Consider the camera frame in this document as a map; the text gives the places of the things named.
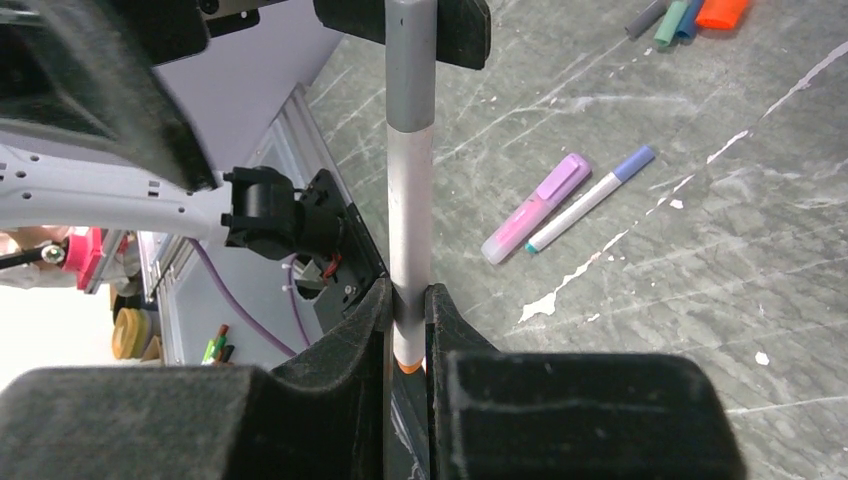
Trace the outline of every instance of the white wall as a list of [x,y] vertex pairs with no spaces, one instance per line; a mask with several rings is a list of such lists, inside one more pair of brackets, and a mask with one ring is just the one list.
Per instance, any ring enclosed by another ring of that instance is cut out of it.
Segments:
[[0,390],[39,367],[116,365],[109,288],[0,287]]

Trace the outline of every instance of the white marker with blue cap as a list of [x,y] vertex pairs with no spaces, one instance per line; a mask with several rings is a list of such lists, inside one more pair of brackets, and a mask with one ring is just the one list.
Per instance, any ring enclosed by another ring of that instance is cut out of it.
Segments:
[[527,242],[524,249],[530,253],[539,253],[542,251],[542,249],[550,245],[557,237],[565,233],[566,230],[571,228],[572,225],[601,203],[603,199],[610,196],[618,187],[639,173],[639,170],[642,170],[654,158],[656,158],[656,154],[650,147],[643,146],[640,148],[630,158],[616,167],[615,170],[602,178],[586,195],[580,197],[566,211],[557,215],[550,223],[530,237],[530,241]]

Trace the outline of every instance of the pink highlighter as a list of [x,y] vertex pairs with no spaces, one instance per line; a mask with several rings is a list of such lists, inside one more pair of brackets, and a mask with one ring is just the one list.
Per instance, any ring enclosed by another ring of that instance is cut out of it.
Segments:
[[542,221],[589,177],[592,167],[576,153],[563,158],[548,177],[536,187],[481,249],[492,265],[497,265],[521,245]]

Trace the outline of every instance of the pink object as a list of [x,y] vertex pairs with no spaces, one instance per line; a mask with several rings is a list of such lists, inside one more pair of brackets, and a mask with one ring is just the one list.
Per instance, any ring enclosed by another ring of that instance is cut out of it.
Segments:
[[62,270],[76,273],[77,290],[85,290],[103,258],[103,238],[99,228],[89,228],[83,235],[68,236],[68,252]]
[[502,262],[591,173],[589,162],[576,153],[562,159],[527,200],[486,240],[481,249],[486,259],[493,265]]

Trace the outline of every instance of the purple highlighter cap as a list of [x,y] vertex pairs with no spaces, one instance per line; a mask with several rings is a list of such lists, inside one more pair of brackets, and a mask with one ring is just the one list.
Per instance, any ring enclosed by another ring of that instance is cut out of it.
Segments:
[[542,200],[559,204],[592,173],[589,162],[576,153],[563,158],[550,175],[536,188]]

